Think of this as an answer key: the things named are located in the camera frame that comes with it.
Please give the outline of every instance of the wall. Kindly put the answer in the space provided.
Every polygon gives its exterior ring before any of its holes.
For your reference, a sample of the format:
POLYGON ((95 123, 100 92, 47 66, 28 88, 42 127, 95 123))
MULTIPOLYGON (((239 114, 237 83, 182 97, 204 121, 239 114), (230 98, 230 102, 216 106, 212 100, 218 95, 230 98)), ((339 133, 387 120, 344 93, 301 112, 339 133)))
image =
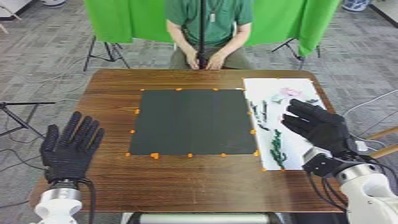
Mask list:
POLYGON ((372 1, 372 5, 398 22, 398 0, 385 0, 385 2, 372 1))
MULTIPOLYGON (((15 12, 31 0, 0 0, 0 4, 5 5, 8 10, 15 12)), ((8 12, 0 9, 0 17, 8 17, 8 12)))

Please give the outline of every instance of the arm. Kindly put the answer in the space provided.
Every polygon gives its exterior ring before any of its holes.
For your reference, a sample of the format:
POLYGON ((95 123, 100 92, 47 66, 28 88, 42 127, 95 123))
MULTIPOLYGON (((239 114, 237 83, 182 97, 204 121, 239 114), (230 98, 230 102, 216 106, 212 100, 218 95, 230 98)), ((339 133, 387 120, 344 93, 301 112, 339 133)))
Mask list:
POLYGON ((230 55, 230 53, 244 45, 244 42, 250 37, 250 32, 251 32, 251 23, 246 23, 244 25, 237 26, 237 33, 235 33, 227 45, 223 46, 223 48, 218 50, 218 52, 211 56, 205 69, 209 69, 209 70, 221 69, 225 58, 230 55))
POLYGON ((189 68, 198 69, 196 50, 189 46, 189 43, 184 39, 182 28, 175 23, 170 22, 170 20, 166 20, 166 32, 170 34, 170 38, 175 42, 175 45, 180 48, 182 53, 186 55, 186 62, 188 62, 189 68))

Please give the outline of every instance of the white paper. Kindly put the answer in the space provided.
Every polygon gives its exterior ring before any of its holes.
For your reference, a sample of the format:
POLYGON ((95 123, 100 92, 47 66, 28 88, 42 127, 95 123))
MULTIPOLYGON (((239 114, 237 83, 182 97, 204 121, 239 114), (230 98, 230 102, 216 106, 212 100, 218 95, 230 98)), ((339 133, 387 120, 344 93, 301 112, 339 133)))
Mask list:
POLYGON ((317 100, 312 105, 324 108, 319 96, 315 94, 312 81, 308 79, 244 79, 244 98, 257 105, 257 114, 262 112, 262 101, 266 101, 266 122, 257 122, 251 113, 251 124, 255 128, 255 140, 260 154, 262 167, 266 170, 280 170, 280 166, 271 158, 269 149, 275 130, 280 131, 280 152, 287 156, 283 161, 285 170, 301 170, 303 159, 301 155, 310 149, 312 145, 307 140, 283 127, 282 114, 289 105, 289 100, 299 101, 317 100))

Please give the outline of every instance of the wooden table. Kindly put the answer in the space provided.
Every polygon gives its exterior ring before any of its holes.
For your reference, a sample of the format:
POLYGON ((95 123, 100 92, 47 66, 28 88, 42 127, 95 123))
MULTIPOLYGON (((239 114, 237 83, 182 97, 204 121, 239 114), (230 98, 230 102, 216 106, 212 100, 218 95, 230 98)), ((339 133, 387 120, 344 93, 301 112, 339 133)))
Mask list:
MULTIPOLYGON (((337 212, 317 199, 303 171, 260 171, 259 157, 129 156, 129 130, 140 89, 243 88, 243 77, 308 78, 330 112, 317 81, 303 71, 99 70, 76 110, 100 121, 106 136, 88 178, 95 183, 97 212, 337 212)), ((45 190, 44 179, 31 206, 45 190)), ((83 193, 84 211, 88 194, 83 193)))

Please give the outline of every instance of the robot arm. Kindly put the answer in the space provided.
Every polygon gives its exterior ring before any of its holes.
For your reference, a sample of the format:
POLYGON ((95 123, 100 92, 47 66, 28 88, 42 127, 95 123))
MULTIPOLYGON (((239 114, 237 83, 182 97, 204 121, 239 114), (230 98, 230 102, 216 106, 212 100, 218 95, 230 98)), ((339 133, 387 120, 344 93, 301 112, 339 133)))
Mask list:
POLYGON ((72 215, 81 209, 79 198, 76 184, 63 180, 40 195, 40 202, 33 209, 42 219, 38 224, 76 224, 72 215))
POLYGON ((299 101, 291 101, 283 125, 314 145, 303 155, 308 175, 335 178, 347 198, 349 224, 398 224, 398 197, 372 158, 355 152, 344 118, 299 101))
POLYGON ((58 127, 47 126, 45 139, 40 145, 42 164, 47 166, 44 177, 51 184, 40 195, 35 213, 42 218, 38 224, 76 224, 72 215, 81 209, 81 193, 77 183, 93 185, 84 179, 92 155, 99 148, 104 131, 99 122, 81 114, 72 113, 63 132, 58 127))
POLYGON ((349 224, 398 224, 398 197, 374 164, 342 161, 315 147, 305 153, 303 161, 308 173, 337 179, 347 198, 349 224))

